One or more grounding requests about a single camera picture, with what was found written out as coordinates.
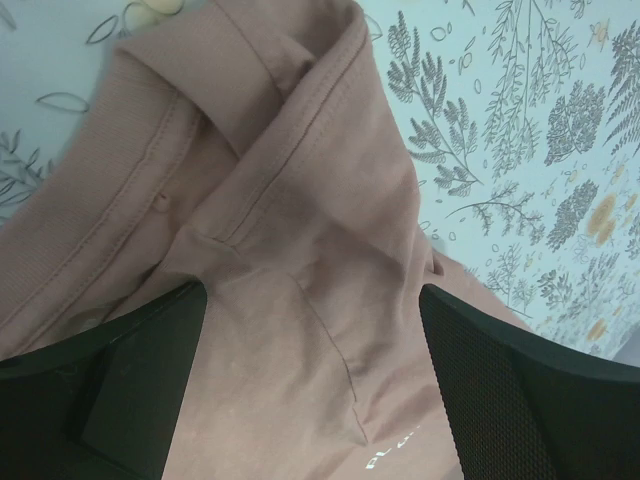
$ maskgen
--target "pink fabric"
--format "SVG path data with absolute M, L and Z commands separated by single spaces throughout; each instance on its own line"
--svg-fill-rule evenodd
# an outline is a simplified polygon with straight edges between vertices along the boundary
M 357 5 L 211 2 L 120 44 L 0 232 L 0 358 L 197 278 L 164 479 L 460 478 L 420 288 L 524 325 L 431 249 L 419 203 Z

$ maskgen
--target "patterned tablecloth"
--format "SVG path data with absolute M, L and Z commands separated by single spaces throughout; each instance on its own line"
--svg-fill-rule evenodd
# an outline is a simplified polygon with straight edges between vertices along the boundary
M 0 221 L 55 168 L 117 38 L 183 4 L 0 0 Z M 361 5 L 435 247 L 540 335 L 613 357 L 640 325 L 640 6 Z

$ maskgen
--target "t-shirt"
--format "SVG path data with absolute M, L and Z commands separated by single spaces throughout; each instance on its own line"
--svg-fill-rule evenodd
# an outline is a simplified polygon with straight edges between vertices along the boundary
M 432 250 L 418 208 L 356 4 L 211 2 L 120 43 L 0 231 L 0 359 L 195 278 L 163 479 L 460 478 L 419 291 L 523 325 Z

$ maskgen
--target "floral tablecloth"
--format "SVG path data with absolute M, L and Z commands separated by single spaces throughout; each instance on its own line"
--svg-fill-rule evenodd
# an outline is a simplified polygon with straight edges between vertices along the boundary
M 197 3 L 0 0 L 0 221 L 55 168 L 114 42 Z M 613 357 L 640 325 L 640 5 L 360 3 L 434 246 L 538 334 Z

